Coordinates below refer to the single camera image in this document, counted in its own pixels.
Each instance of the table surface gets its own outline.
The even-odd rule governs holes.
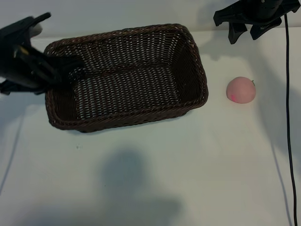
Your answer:
[[[301,28],[290,28],[291,140],[301,210]],[[183,117],[91,134],[48,123],[44,95],[0,98],[1,226],[283,226],[293,219],[285,29],[235,45],[192,33],[209,99]],[[43,50],[57,40],[34,39]],[[229,81],[254,80],[239,105]]]

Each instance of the toy peach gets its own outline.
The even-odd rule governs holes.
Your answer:
[[[251,102],[256,96],[254,83],[245,77],[237,77],[227,86],[227,98],[239,104]]]

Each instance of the black cable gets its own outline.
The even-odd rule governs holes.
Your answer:
[[[292,150],[291,150],[291,135],[290,135],[290,110],[289,110],[289,95],[290,95],[290,70],[289,70],[289,36],[288,36],[288,24],[287,15],[284,15],[285,20],[285,33],[286,33],[286,123],[287,123],[287,147],[288,147],[288,157],[290,160],[291,178],[293,185],[293,221],[295,226],[297,223],[297,195],[296,195],[296,185],[295,179],[293,177],[293,160],[292,160]]]

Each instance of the woven texture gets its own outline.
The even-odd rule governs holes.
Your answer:
[[[46,93],[49,122],[81,132],[136,125],[186,114],[208,98],[198,48],[179,24],[64,39],[49,56],[76,56],[84,67],[70,88]]]

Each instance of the white background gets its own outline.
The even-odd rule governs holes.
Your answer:
[[[81,134],[48,123],[44,95],[0,98],[1,226],[289,226],[285,30],[230,45],[193,32],[208,102],[185,116]],[[301,209],[301,29],[290,29],[291,139]],[[35,39],[43,50],[57,39]],[[254,80],[255,100],[226,98]]]
[[[215,27],[214,12],[236,0],[3,0],[0,27],[27,16],[51,12],[39,37],[78,36],[152,24],[179,23],[190,31]],[[289,14],[290,26],[301,26],[301,10]]]

